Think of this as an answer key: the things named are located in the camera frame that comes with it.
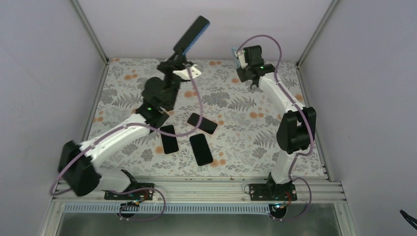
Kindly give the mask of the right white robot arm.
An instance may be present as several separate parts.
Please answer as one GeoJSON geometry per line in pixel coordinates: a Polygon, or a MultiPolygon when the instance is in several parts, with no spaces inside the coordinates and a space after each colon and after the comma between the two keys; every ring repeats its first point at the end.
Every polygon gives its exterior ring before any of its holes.
{"type": "Polygon", "coordinates": [[[281,115],[276,133],[279,156],[266,187],[267,196],[279,200],[285,194],[285,186],[292,182],[296,159],[309,155],[313,150],[317,114],[313,107],[305,107],[290,93],[279,78],[276,66],[265,63],[261,46],[233,48],[232,54],[239,79],[251,81],[251,85],[259,88],[281,115]]]}

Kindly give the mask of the blue smartphone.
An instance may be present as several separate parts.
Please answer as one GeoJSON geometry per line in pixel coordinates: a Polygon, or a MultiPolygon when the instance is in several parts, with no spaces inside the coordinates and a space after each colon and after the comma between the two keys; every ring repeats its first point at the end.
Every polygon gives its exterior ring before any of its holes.
{"type": "Polygon", "coordinates": [[[197,17],[193,24],[173,47],[174,52],[178,55],[186,55],[209,26],[210,21],[207,18],[203,16],[197,17]]]}

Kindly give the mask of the light blue phone case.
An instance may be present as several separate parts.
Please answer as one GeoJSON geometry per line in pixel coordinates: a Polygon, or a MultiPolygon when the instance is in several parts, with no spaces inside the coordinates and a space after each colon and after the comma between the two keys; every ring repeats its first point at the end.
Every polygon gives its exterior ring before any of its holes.
{"type": "Polygon", "coordinates": [[[241,64],[240,64],[240,60],[238,58],[238,49],[236,47],[232,47],[231,51],[232,51],[232,55],[233,55],[233,59],[234,59],[234,63],[236,65],[236,68],[240,68],[241,64]]]}

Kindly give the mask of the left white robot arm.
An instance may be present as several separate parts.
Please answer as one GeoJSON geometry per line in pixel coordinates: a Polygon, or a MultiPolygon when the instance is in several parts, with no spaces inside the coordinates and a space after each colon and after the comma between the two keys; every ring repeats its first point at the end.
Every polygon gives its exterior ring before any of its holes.
{"type": "Polygon", "coordinates": [[[149,78],[144,84],[142,105],[129,118],[96,138],[80,144],[67,142],[58,166],[63,179],[73,193],[82,197],[94,190],[118,192],[124,199],[136,195],[137,185],[126,170],[102,171],[101,164],[134,140],[159,130],[173,110],[180,85],[202,74],[202,69],[174,54],[161,62],[157,70],[163,79],[149,78]]]}

